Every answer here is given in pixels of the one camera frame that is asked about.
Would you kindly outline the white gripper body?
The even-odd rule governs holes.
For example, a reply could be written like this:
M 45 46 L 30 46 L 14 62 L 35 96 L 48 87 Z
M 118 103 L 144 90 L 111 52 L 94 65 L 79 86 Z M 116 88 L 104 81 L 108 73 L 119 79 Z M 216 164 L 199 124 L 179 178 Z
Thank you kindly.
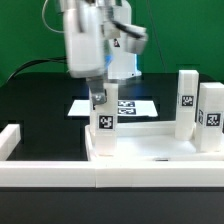
M 95 4 L 67 4 L 63 28 L 67 63 L 73 78 L 88 78 L 104 73 L 102 25 L 102 11 Z

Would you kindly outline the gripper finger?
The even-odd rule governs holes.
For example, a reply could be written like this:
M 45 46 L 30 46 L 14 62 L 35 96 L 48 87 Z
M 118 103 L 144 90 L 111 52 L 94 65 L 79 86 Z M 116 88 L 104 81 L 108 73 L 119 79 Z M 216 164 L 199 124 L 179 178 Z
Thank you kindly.
M 90 77 L 86 79 L 91 92 L 91 99 L 94 105 L 101 105 L 107 101 L 104 80 L 102 77 Z

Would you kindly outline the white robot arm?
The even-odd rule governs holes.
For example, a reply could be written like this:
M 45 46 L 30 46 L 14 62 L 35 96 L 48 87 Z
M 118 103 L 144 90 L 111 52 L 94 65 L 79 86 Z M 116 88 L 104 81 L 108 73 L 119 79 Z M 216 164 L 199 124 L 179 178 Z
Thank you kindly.
M 63 0 L 63 33 L 70 75 L 84 78 L 95 105 L 108 99 L 106 81 L 137 73 L 146 30 L 131 23 L 126 0 Z

